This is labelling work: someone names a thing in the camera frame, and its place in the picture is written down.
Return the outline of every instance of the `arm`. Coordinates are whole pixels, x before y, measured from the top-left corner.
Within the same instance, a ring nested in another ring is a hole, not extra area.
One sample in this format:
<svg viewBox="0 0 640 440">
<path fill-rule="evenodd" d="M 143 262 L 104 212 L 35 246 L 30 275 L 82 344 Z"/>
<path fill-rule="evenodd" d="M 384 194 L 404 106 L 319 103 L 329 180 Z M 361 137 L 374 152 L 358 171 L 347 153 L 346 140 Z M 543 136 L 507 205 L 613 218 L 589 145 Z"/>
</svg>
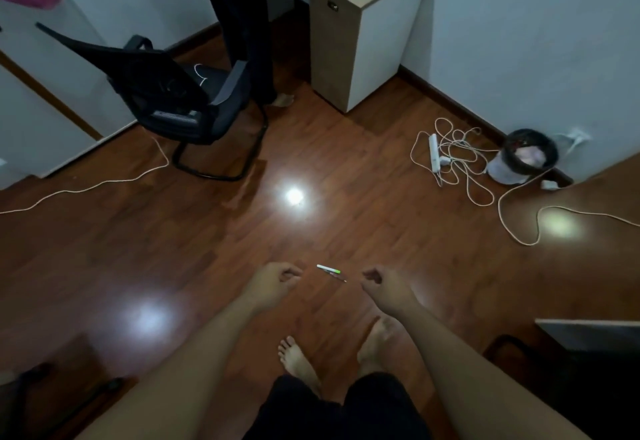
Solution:
<svg viewBox="0 0 640 440">
<path fill-rule="evenodd" d="M 363 272 L 362 288 L 399 320 L 415 342 L 445 409 L 463 440 L 588 440 L 498 367 L 486 361 L 420 305 L 395 272 Z"/>
<path fill-rule="evenodd" d="M 240 332 L 254 315 L 276 306 L 300 275 L 302 271 L 289 263 L 269 263 L 260 268 L 236 300 L 79 438 L 195 438 Z"/>
</svg>

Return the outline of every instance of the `forearm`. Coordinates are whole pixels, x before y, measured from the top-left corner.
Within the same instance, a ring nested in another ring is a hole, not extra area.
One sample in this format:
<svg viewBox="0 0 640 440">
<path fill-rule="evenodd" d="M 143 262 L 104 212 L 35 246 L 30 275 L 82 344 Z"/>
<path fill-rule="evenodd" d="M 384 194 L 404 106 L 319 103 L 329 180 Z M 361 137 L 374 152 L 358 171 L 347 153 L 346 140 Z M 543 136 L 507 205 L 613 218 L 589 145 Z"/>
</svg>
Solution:
<svg viewBox="0 0 640 440">
<path fill-rule="evenodd" d="M 486 361 L 417 302 L 398 319 L 463 440 L 584 440 L 568 420 Z"/>
<path fill-rule="evenodd" d="M 245 297 L 231 302 L 85 430 L 82 440 L 194 438 L 227 357 L 254 314 Z"/>
</svg>

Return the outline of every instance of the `black shorts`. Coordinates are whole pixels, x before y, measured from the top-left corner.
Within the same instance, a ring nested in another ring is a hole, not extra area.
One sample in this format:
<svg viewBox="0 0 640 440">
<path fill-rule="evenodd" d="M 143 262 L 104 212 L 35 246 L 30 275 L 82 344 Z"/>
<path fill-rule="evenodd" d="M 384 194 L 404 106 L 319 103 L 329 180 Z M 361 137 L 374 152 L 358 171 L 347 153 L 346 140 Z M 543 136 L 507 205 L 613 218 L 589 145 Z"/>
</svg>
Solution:
<svg viewBox="0 0 640 440">
<path fill-rule="evenodd" d="M 271 387 L 244 440 L 430 439 L 427 424 L 395 376 L 358 379 L 344 404 L 318 398 L 300 379 L 283 375 Z"/>
</svg>

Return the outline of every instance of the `desk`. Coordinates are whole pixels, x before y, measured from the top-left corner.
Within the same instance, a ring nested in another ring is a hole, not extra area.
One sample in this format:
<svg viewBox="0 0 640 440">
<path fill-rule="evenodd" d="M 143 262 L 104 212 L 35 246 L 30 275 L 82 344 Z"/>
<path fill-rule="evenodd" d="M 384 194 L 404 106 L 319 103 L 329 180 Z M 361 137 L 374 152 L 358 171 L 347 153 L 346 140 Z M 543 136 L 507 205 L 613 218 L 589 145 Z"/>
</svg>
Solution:
<svg viewBox="0 0 640 440">
<path fill-rule="evenodd" d="M 348 112 L 396 74 L 421 0 L 310 0 L 311 85 Z"/>
</svg>

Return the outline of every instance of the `chair backrest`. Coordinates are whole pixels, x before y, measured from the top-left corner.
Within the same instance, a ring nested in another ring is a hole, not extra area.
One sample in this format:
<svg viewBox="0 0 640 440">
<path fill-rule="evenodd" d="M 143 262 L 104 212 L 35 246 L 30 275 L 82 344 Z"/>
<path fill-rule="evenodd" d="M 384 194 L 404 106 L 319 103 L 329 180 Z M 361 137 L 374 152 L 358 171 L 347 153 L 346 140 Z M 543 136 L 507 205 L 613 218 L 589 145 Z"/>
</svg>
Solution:
<svg viewBox="0 0 640 440">
<path fill-rule="evenodd" d="M 123 49 L 76 41 L 41 23 L 37 28 L 103 71 L 146 128 L 169 139 L 205 143 L 217 107 L 203 88 L 151 41 L 135 36 Z"/>
</svg>

